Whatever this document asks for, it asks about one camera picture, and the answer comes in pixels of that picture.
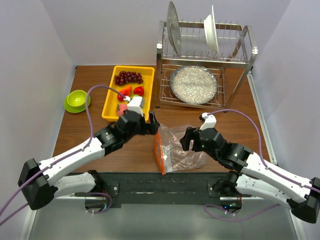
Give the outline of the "pink fake meat pack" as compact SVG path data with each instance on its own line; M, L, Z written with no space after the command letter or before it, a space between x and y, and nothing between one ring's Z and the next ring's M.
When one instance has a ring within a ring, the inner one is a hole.
M120 117L122 116L125 111L128 110L128 105L125 104L125 103L120 103L120 104L117 104L116 106L116 114Z

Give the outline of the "orange red fake mango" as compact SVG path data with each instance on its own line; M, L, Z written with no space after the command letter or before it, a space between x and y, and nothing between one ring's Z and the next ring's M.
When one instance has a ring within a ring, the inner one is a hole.
M125 100L125 97L130 97L132 94L132 86L127 85L124 88L119 90L119 94L117 95L117 99L120 102L123 102Z

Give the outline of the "red fake apple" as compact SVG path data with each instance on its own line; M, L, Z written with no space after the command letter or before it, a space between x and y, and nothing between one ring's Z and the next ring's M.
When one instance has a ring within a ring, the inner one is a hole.
M135 96L143 97L145 95L145 90L143 86L138 86L133 90Z

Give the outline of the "clear zip top bag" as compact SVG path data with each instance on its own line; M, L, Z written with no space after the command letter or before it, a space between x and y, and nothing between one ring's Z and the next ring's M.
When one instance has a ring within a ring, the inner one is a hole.
M189 125L167 127L162 124L158 128L154 138L154 152L163 175L199 169L207 163L204 152L183 150L180 139L185 135L188 127Z

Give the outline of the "purple fake grapes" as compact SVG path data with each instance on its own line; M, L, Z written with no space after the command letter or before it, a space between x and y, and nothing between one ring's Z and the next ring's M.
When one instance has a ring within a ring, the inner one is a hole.
M114 81L118 86L131 83L142 84L144 82L141 73L133 71L121 71L118 75L114 76Z

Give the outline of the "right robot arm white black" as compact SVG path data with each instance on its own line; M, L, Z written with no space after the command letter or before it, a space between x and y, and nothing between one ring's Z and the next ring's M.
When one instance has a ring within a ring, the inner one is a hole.
M288 208L298 219L315 224L320 213L320 180L292 174L251 149L226 141L215 128L188 127L180 139L184 151L204 152L229 170L212 188L230 197L249 195Z

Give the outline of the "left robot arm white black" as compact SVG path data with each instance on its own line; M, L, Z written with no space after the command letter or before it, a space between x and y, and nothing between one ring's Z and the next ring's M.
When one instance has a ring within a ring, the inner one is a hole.
M160 124L149 112L149 123L139 113L126 110L119 119L102 128L89 139L55 157L23 165L18 186L32 210L48 205L53 199L73 193L103 194L106 186L97 171L69 175L79 167L123 147L136 135L156 135Z

